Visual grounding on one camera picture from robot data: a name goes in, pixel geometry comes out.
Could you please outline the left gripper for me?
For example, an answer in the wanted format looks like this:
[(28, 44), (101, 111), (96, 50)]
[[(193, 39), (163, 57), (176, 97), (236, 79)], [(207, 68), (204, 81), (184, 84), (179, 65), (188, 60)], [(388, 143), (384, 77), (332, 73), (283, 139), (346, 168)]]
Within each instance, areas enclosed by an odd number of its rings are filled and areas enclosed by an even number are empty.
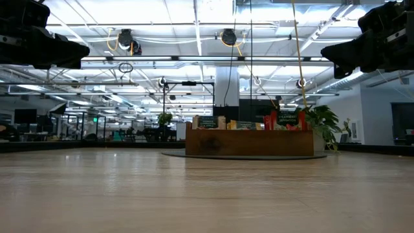
[[(80, 69), (88, 46), (53, 36), (45, 29), (50, 9), (44, 0), (0, 0), (0, 64), (32, 64), (49, 70), (53, 65)], [(51, 53), (35, 58), (38, 49)]]

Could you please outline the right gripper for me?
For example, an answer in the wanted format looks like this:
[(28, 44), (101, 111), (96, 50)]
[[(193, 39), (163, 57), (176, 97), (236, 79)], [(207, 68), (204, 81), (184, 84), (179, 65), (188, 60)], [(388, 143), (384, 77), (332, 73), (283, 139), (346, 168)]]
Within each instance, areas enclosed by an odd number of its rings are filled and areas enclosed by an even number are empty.
[(387, 1), (358, 20), (362, 34), (327, 46), (321, 55), (334, 63), (334, 78), (363, 73), (414, 71), (414, 0)]

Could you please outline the grey round woven placemat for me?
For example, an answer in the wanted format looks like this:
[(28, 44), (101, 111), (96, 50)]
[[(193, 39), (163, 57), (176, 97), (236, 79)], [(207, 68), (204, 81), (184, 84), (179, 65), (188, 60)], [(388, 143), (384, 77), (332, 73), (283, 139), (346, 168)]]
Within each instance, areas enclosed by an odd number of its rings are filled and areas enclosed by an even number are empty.
[(163, 155), (171, 157), (191, 158), (191, 159), (215, 159), (215, 160), (240, 160), (240, 161), (294, 161), (323, 159), (327, 155), (315, 156), (273, 156), (273, 155), (187, 155), (185, 150), (173, 150), (162, 152)]

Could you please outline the green potted plant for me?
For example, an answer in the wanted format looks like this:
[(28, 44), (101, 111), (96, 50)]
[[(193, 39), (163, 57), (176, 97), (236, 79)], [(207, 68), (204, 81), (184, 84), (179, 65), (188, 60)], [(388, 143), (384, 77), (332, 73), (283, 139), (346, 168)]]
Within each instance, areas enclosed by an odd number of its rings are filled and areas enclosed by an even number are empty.
[(327, 105), (297, 107), (295, 113), (305, 114), (307, 127), (321, 137), (325, 147), (331, 151), (338, 151), (338, 142), (335, 134), (347, 133), (349, 136), (352, 135), (349, 127), (351, 119), (346, 118), (342, 122), (343, 126), (340, 127), (338, 125), (340, 122), (338, 116)]

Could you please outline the white background board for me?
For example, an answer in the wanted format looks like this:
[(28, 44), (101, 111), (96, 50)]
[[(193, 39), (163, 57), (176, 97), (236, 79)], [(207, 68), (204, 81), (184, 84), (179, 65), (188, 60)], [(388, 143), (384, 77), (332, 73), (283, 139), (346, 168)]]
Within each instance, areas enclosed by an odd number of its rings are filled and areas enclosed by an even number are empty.
[(186, 140), (186, 128), (187, 128), (187, 123), (177, 123), (176, 132), (177, 132), (178, 141)]

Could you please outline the black computer monitor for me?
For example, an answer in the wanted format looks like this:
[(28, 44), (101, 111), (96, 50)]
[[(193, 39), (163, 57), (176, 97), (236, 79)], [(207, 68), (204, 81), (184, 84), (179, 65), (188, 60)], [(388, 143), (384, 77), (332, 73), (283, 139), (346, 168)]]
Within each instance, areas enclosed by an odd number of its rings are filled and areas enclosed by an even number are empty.
[(15, 109), (15, 124), (35, 124), (37, 122), (37, 109)]

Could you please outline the black background gantry frame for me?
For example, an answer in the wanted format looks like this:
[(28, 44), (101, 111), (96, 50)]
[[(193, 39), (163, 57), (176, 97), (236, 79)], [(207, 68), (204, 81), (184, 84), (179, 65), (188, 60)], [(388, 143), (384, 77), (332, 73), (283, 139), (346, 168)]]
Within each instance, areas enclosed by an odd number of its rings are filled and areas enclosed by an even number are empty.
[[(174, 87), (176, 85), (181, 85), (181, 86), (196, 86), (196, 85), (201, 85), (202, 87), (204, 87), (205, 90), (207, 90), (207, 92), (212, 95), (213, 98), (213, 103), (211, 104), (212, 106), (214, 106), (214, 102), (215, 102), (215, 84), (213, 82), (195, 82), (195, 81), (183, 81), (183, 82), (167, 82), (165, 81), (165, 79), (162, 79), (163, 83), (162, 83), (162, 112), (165, 113), (166, 110), (166, 96), (167, 96), (167, 92), (166, 92), (166, 87), (168, 85), (173, 85), (168, 89), (168, 93), (170, 91), (172, 91), (174, 89)], [(206, 85), (211, 85), (212, 86), (212, 92), (206, 87)], [(196, 93), (184, 93), (183, 95), (195, 95)], [(178, 106), (178, 107), (183, 107), (183, 106), (188, 106), (188, 105), (194, 105), (195, 106), (196, 103), (172, 103), (170, 104), (171, 106)]]

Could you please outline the small background potted plant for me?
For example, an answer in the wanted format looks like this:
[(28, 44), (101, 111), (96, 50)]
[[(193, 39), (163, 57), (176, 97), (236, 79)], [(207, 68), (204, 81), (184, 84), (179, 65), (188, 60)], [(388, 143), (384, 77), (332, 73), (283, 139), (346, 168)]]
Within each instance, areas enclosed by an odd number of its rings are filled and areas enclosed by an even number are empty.
[(171, 120), (173, 118), (173, 115), (171, 113), (160, 113), (158, 115), (158, 124), (159, 127), (164, 127), (170, 124)]

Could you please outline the black studio softbox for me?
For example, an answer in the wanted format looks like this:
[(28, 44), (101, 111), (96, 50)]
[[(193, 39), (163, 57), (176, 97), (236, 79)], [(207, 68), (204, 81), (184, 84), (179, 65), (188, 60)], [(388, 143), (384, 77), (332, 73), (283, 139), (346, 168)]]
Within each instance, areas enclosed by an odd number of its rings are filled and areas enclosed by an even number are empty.
[(51, 110), (49, 110), (49, 113), (56, 114), (56, 115), (63, 115), (66, 111), (66, 108), (67, 108), (66, 103), (58, 104), (55, 107), (53, 107)]

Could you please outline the wooden compartment tray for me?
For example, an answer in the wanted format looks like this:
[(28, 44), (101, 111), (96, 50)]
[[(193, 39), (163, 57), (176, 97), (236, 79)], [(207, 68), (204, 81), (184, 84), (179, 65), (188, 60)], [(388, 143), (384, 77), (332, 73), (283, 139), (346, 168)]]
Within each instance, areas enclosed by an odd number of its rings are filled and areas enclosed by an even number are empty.
[(311, 131), (193, 129), (186, 124), (188, 155), (313, 156)]

